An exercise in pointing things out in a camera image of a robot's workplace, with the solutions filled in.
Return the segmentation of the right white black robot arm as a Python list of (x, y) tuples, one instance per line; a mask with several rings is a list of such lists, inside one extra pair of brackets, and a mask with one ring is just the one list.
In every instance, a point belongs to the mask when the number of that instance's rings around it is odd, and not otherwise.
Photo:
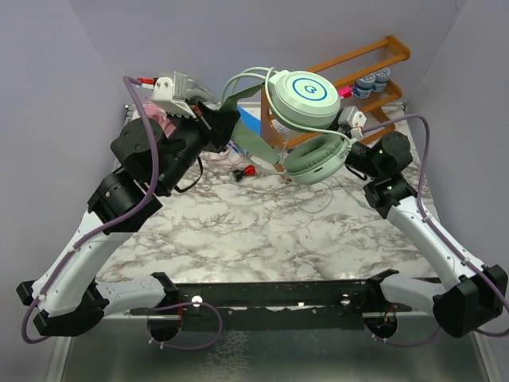
[(365, 301), (375, 311), (392, 303), (412, 306), (434, 317), (449, 336), (461, 338), (501, 315), (508, 275), (461, 247), (429, 213), (402, 175), (411, 162), (410, 141), (397, 131), (372, 147), (354, 143), (346, 159), (347, 167), (370, 178), (363, 188), (368, 204), (410, 240), (439, 281), (384, 271), (370, 278)]

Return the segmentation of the mint green headphones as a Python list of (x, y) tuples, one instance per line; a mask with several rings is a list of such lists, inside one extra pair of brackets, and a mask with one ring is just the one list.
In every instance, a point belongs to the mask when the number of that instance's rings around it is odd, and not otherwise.
[(231, 140), (246, 160), (252, 156), (281, 165), (271, 171), (296, 185), (314, 185), (334, 175), (346, 162), (355, 139), (329, 127), (340, 111), (340, 96), (332, 83), (313, 72), (253, 67), (233, 76), (223, 88), (221, 104), (236, 107), (240, 99), (261, 92), (272, 115), (284, 127), (315, 136), (281, 157), (261, 136), (238, 122)]

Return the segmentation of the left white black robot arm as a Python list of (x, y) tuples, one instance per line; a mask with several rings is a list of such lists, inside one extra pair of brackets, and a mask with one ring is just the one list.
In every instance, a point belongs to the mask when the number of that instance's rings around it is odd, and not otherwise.
[(95, 277), (111, 255), (162, 204), (160, 197), (184, 193), (178, 185), (203, 151), (219, 152), (230, 141), (240, 113), (235, 103), (214, 110), (190, 104), (195, 118), (171, 117), (175, 130), (166, 135), (155, 119), (132, 119), (112, 142), (120, 166), (108, 174), (87, 202), (80, 226), (58, 260), (37, 281), (16, 292), (41, 339), (76, 337), (103, 318), (127, 310), (167, 314), (181, 298), (163, 272), (131, 282), (100, 283)]

